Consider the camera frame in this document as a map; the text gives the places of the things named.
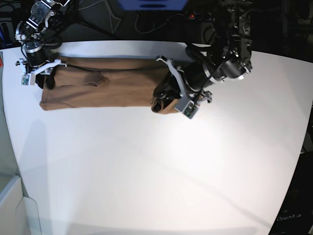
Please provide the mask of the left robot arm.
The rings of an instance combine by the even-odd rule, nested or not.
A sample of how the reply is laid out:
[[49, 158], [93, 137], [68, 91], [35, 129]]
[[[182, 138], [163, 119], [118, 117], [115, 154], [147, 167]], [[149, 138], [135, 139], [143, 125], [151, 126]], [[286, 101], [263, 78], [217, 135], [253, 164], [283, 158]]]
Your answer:
[[152, 110], [161, 113], [174, 108], [179, 112], [195, 110], [201, 102], [211, 102], [205, 88], [224, 79], [243, 79], [252, 70], [250, 7], [251, 0], [215, 0], [203, 9], [210, 14], [214, 30], [205, 47], [188, 43], [185, 49], [192, 60], [176, 65], [164, 56], [157, 57], [169, 69], [155, 88]]

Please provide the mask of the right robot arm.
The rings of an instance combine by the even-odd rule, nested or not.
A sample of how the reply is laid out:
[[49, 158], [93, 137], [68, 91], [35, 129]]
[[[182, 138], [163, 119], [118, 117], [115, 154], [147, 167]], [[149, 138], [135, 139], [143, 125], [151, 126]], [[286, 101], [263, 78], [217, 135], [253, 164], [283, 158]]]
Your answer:
[[48, 56], [47, 50], [62, 44], [58, 36], [45, 38], [50, 30], [56, 30], [65, 14], [62, 9], [71, 8], [69, 0], [36, 0], [30, 8], [28, 19], [17, 24], [15, 39], [21, 43], [22, 58], [15, 65], [21, 69], [21, 84], [38, 85], [52, 90], [55, 87], [54, 74], [58, 66], [65, 66], [60, 59]]

